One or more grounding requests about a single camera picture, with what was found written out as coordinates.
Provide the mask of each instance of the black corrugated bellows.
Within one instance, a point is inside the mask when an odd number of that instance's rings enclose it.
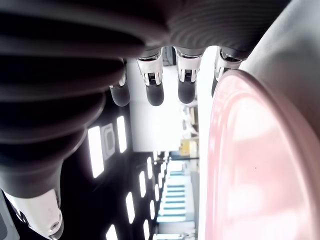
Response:
[[[97,3],[0,1],[0,188],[14,197],[59,191],[63,159],[123,76],[120,58],[169,35],[154,19]]]

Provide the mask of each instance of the robotic hand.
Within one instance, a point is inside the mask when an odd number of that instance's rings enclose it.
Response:
[[[33,198],[19,198],[4,193],[17,217],[29,228],[50,240],[57,240],[64,231],[64,220],[54,189]]]
[[[191,103],[196,94],[196,79],[205,48],[176,47],[176,64],[179,76],[178,96],[182,103]]]
[[[124,107],[130,102],[130,92],[126,78],[126,70],[124,69],[122,78],[117,84],[110,85],[112,99],[119,107]]]
[[[221,76],[230,69],[238,69],[240,64],[246,60],[243,56],[233,56],[226,53],[221,47],[216,50],[214,61],[214,78],[212,83],[211,95],[214,96],[216,86]]]
[[[179,80],[178,96],[182,103],[189,104],[195,98],[197,74],[205,48],[176,47],[175,51]],[[149,103],[153,106],[161,105],[164,101],[162,49],[145,51],[143,56],[137,58],[137,63]]]
[[[162,48],[147,50],[137,58],[148,101],[153,106],[160,106],[165,98],[162,84]]]

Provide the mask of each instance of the pink bowl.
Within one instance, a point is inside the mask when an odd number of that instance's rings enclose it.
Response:
[[[320,143],[300,112],[230,70],[210,121],[205,239],[320,239]]]

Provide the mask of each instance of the white wall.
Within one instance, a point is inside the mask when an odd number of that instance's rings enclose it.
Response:
[[[198,117],[199,117],[199,226],[198,239],[205,239],[205,221],[207,212],[207,165],[208,140],[210,129],[210,115],[213,104],[211,97],[212,83],[214,81],[214,66],[216,46],[206,49],[202,57],[200,71],[197,76]]]
[[[176,66],[163,68],[164,101],[160,106],[152,106],[148,102],[146,86],[135,59],[128,61],[126,72],[130,90],[133,150],[135,152],[179,150],[182,120]]]

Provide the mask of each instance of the pink plate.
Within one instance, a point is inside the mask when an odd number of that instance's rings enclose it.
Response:
[[[281,96],[240,70],[219,81],[205,240],[320,239],[320,143]]]

